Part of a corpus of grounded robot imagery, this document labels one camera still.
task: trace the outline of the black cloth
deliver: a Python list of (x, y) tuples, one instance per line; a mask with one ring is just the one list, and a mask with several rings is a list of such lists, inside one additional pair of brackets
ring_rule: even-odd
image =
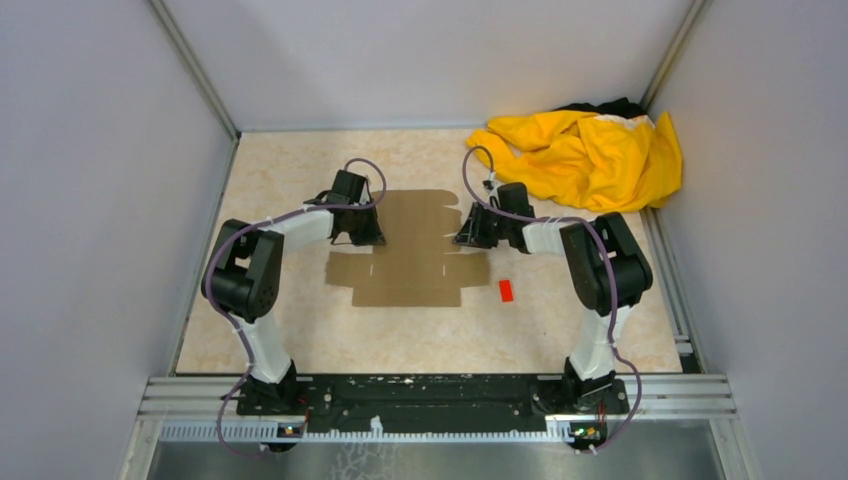
[(602, 103), (597, 107), (591, 103), (571, 103), (564, 107), (555, 108), (556, 110), (576, 110), (578, 112), (595, 112), (599, 115), (618, 115), (624, 118), (636, 118), (642, 115), (647, 115), (638, 103), (633, 103), (627, 97), (621, 97), (612, 102)]

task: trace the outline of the crumpled fabric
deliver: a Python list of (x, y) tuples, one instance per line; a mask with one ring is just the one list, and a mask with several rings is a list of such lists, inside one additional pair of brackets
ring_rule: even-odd
[[(466, 143), (492, 153), (500, 181), (595, 212), (659, 208), (683, 183), (683, 155), (667, 113), (656, 127), (647, 116), (573, 110), (496, 117)], [(485, 152), (475, 153), (489, 166)]]

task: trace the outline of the marble floor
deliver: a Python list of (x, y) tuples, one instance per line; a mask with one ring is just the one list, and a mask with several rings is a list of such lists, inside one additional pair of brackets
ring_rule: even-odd
[[(376, 162), (390, 190), (447, 190), (464, 220), (471, 205), (460, 176), (466, 129), (246, 133), (242, 136), (218, 225), (253, 222), (298, 208), (332, 184), (353, 157)], [(377, 176), (367, 166), (353, 171)], [(486, 169), (470, 168), (479, 186)], [(531, 199), (537, 216), (592, 212)], [(649, 260), (638, 213), (625, 218)], [(461, 288), (458, 307), (353, 306), (353, 290), (327, 284), (331, 252), (369, 254), (371, 247), (329, 241), (287, 255), (274, 307), (281, 341), (300, 372), (541, 373), (561, 372), (580, 332), (583, 306), (564, 259), (522, 255), (502, 244), (486, 252), (488, 284)], [(462, 248), (458, 254), (479, 252)], [(512, 282), (515, 301), (501, 301), (498, 280)], [(620, 351), (645, 372), (681, 371), (668, 312), (656, 280), (624, 327)], [(246, 356), (229, 324), (197, 295), (177, 365), (181, 373), (242, 372)], [(618, 370), (628, 371), (623, 365)]]

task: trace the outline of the unfolded cardboard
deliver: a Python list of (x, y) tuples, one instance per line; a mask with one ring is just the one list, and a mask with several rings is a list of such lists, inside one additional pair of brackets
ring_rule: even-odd
[(447, 190), (389, 190), (377, 206), (386, 245), (372, 253), (331, 252), (326, 283), (353, 288), (355, 307), (459, 307), (460, 289), (489, 284), (485, 252), (451, 240), (462, 212)]

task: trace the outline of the cable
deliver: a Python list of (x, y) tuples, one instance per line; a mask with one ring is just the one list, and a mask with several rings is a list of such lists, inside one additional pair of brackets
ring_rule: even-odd
[[(365, 159), (365, 158), (353, 158), (353, 159), (348, 160), (347, 163), (345, 163), (345, 165), (344, 165), (344, 169), (347, 170), (348, 167), (350, 167), (350, 165), (352, 165), (354, 163), (365, 163), (365, 164), (371, 166), (371, 168), (376, 170), (377, 173), (380, 175), (380, 180), (383, 182), (383, 190), (380, 192), (380, 196), (377, 197), (376, 199), (374, 199), (374, 201), (372, 201), (371, 203), (369, 203), (367, 205), (311, 205), (307, 208), (301, 208), (301, 209), (294, 210), (294, 211), (291, 211), (289, 213), (286, 213), (284, 215), (280, 215), (279, 217), (276, 217), (276, 218), (271, 219), (271, 220), (264, 220), (264, 221), (261, 221), (261, 222), (257, 222), (257, 223), (248, 225), (248, 226), (242, 228), (241, 230), (237, 231), (236, 233), (232, 234), (230, 236), (230, 238), (226, 239), (224, 241), (224, 243), (221, 244), (221, 247), (218, 248), (218, 250), (215, 252), (215, 254), (212, 255), (211, 260), (209, 260), (209, 265), (217, 265), (218, 262), (221, 260), (221, 257), (224, 255), (224, 251), (226, 251), (228, 248), (230, 248), (230, 246), (232, 246), (233, 243), (235, 243), (236, 240), (241, 238), (243, 235), (250, 233), (254, 230), (258, 230), (262, 227), (268, 227), (268, 226), (271, 226), (275, 223), (284, 222), (284, 221), (286, 221), (290, 218), (294, 218), (294, 217), (301, 215), (301, 214), (304, 214), (306, 212), (315, 212), (315, 211), (318, 211), (318, 210), (331, 210), (331, 209), (332, 210), (336, 210), (336, 209), (338, 209), (338, 210), (368, 210), (368, 209), (376, 207), (377, 204), (379, 204), (383, 200), (383, 197), (386, 196), (386, 176), (383, 175), (383, 171), (380, 170), (380, 167), (378, 167), (371, 160), (368, 160), (368, 159)], [(217, 311), (218, 313), (220, 313), (224, 318), (226, 318), (230, 322), (230, 325), (232, 325), (232, 327), (236, 330), (236, 332), (238, 332), (239, 340), (241, 340), (241, 343), (244, 346), (245, 351), (247, 352), (247, 364), (248, 364), (247, 365), (247, 371), (245, 371), (244, 374), (242, 374), (242, 376), (238, 379), (236, 384), (233, 385), (233, 388), (231, 388), (230, 391), (227, 392), (227, 394), (224, 396), (224, 401), (223, 401), (223, 403), (221, 403), (221, 408), (220, 408), (220, 410), (218, 410), (218, 418), (215, 422), (215, 427), (216, 427), (215, 433), (218, 435), (218, 442), (220, 442), (221, 445), (223, 445), (224, 448), (229, 450), (231, 453), (238, 455), (239, 457), (242, 457), (242, 458), (260, 458), (265, 453), (264, 449), (261, 450), (257, 454), (243, 453), (243, 452), (239, 452), (238, 450), (231, 447), (230, 444), (228, 444), (227, 441), (224, 440), (224, 434), (223, 434), (223, 431), (222, 431), (223, 429), (221, 427), (221, 422), (223, 421), (223, 418), (224, 418), (224, 411), (227, 408), (227, 404), (230, 402), (230, 400), (232, 400), (233, 396), (236, 394), (236, 392), (239, 391), (241, 386), (244, 385), (244, 382), (247, 381), (248, 377), (250, 377), (250, 374), (253, 372), (253, 367), (256, 363), (256, 355), (253, 352), (253, 348), (250, 346), (250, 342), (248, 342), (248, 340), (247, 340), (247, 336), (244, 334), (241, 327), (239, 326), (238, 321), (235, 318), (233, 318), (232, 315), (230, 315), (227, 311), (225, 311), (223, 308), (221, 308), (221, 306), (215, 300), (215, 297), (212, 293), (212, 274), (214, 273), (214, 271), (215, 271), (214, 268), (207, 268), (206, 276), (203, 279), (204, 288), (206, 290), (206, 298), (207, 298), (207, 300), (209, 300), (209, 304), (212, 305), (212, 308), (215, 309), (215, 311)]]
[(618, 311), (618, 287), (615, 284), (615, 273), (613, 272), (612, 263), (610, 262), (610, 259), (609, 259), (609, 252), (607, 252), (607, 248), (604, 245), (604, 241), (601, 239), (601, 236), (598, 235), (598, 232), (597, 232), (597, 230), (595, 230), (595, 227), (593, 227), (591, 223), (586, 221), (586, 219), (583, 219), (583, 218), (580, 218), (580, 217), (556, 217), (556, 218), (554, 218), (554, 217), (540, 217), (540, 218), (525, 217), (523, 215), (517, 215), (515, 213), (505, 212), (503, 210), (500, 210), (497, 207), (489, 205), (488, 202), (486, 202), (485, 200), (480, 198), (480, 196), (477, 195), (477, 193), (474, 192), (474, 189), (471, 188), (471, 183), (469, 183), (469, 181), (468, 181), (468, 159), (471, 158), (471, 155), (477, 150), (484, 152), (486, 154), (486, 156), (489, 157), (489, 165), (490, 165), (489, 172), (490, 172), (490, 174), (492, 172), (494, 172), (495, 159), (492, 156), (492, 152), (490, 152), (489, 149), (487, 149), (486, 147), (484, 147), (482, 145), (476, 145), (474, 147), (471, 147), (468, 150), (468, 152), (466, 152), (465, 158), (462, 160), (462, 182), (465, 184), (465, 189), (468, 190), (468, 193), (471, 194), (471, 196), (474, 198), (474, 200), (478, 204), (480, 204), (483, 208), (485, 208), (486, 210), (488, 210), (492, 213), (498, 214), (502, 217), (511, 218), (513, 220), (519, 220), (519, 221), (522, 221), (522, 222), (554, 222), (554, 223), (578, 222), (578, 223), (581, 223), (584, 227), (586, 227), (586, 230), (589, 232), (589, 235), (591, 235), (592, 240), (594, 240), (595, 245), (598, 247), (598, 251), (601, 253), (601, 259), (604, 262), (604, 270), (606, 270), (607, 278), (609, 279), (610, 303), (612, 304), (612, 308), (610, 308), (610, 324), (609, 324), (609, 328), (607, 328), (607, 341), (609, 342), (610, 348), (612, 349), (613, 357), (615, 357), (616, 360), (618, 360), (619, 362), (623, 363), (628, 368), (630, 368), (630, 370), (633, 371), (633, 375), (636, 377), (636, 400), (633, 402), (633, 407), (627, 413), (627, 417), (625, 417), (624, 421), (621, 423), (621, 425), (619, 425), (619, 427), (616, 429), (616, 431), (613, 432), (612, 435), (607, 437), (607, 440), (603, 444), (596, 447), (594, 450), (583, 450), (584, 453), (597, 453), (597, 452), (605, 449), (607, 446), (612, 444), (612, 442), (616, 438), (618, 438), (618, 436), (621, 434), (621, 432), (633, 420), (633, 417), (636, 415), (636, 412), (639, 409), (639, 405), (642, 403), (642, 375), (641, 375), (641, 373), (639, 373), (639, 370), (636, 368), (636, 365), (634, 365), (629, 360), (622, 358), (621, 354), (618, 353), (618, 347), (616, 347), (615, 341), (613, 339), (613, 331), (615, 330), (615, 322), (616, 322), (617, 311)]

